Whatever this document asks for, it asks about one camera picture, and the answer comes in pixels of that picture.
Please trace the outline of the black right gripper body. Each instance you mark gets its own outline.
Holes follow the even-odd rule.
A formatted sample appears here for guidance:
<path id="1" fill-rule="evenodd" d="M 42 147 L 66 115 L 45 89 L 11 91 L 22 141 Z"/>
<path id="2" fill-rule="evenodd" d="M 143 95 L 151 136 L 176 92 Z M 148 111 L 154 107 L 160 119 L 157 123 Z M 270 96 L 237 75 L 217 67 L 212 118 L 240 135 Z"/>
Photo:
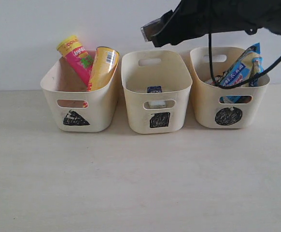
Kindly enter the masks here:
<path id="1" fill-rule="evenodd" d="M 182 0 L 166 25 L 152 36 L 155 47 L 178 45 L 183 41 L 217 33 L 216 0 Z"/>

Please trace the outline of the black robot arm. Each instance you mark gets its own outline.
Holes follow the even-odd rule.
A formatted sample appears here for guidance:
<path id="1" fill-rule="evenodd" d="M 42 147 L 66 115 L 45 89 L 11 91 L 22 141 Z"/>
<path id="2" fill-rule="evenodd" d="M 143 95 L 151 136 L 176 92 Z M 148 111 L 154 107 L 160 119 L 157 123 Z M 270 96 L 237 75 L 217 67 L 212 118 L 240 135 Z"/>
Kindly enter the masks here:
<path id="1" fill-rule="evenodd" d="M 281 0 L 182 0 L 144 32 L 155 47 L 162 47 L 209 33 L 253 35 L 262 28 L 281 35 Z"/>

